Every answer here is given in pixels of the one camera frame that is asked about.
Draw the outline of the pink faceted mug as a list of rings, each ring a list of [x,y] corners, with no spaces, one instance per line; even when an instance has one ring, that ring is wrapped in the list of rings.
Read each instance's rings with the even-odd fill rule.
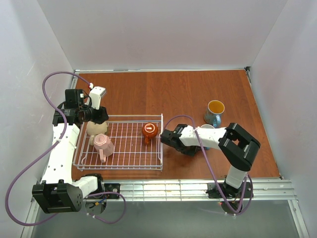
[[[105,134],[97,134],[94,137],[94,148],[97,150],[102,163],[105,163],[106,159],[114,153],[114,144]]]

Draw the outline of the blue square mug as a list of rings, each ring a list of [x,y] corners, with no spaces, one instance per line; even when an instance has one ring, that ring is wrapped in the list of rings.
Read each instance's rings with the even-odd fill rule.
[[[214,140],[214,127],[209,124],[204,124],[197,129],[199,138],[205,148],[216,149]]]

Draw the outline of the tall blue patterned mug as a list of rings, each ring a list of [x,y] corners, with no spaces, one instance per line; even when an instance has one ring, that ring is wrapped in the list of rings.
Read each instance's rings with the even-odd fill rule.
[[[212,100],[208,103],[204,114],[204,121],[212,125],[214,128],[219,128],[221,125],[221,116],[225,111],[224,104],[219,100]]]

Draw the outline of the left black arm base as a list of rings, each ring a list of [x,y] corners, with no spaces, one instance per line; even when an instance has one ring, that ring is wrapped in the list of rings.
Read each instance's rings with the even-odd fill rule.
[[[116,195],[120,193],[121,184],[119,183],[102,183],[98,186],[97,190],[91,192],[87,198],[94,199],[118,199],[120,196]]]

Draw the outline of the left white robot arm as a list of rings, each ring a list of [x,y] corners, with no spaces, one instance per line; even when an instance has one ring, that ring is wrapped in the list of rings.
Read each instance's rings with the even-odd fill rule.
[[[72,179],[72,161],[85,122],[102,124],[109,119],[106,108],[100,105],[106,94],[103,87],[94,87],[89,95],[82,89],[66,89],[65,101],[58,105],[53,116],[53,142],[58,145],[50,152],[48,166],[32,195],[46,214],[78,212],[89,194],[104,192],[101,174],[88,174]]]

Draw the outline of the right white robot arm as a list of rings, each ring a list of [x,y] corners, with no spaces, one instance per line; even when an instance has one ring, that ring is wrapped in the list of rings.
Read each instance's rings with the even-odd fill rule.
[[[238,190],[251,170],[261,144],[237,123],[221,128],[193,128],[187,124],[178,124],[171,131],[165,129],[160,136],[161,143],[178,152],[194,156],[201,146],[223,152],[231,167],[225,184]]]

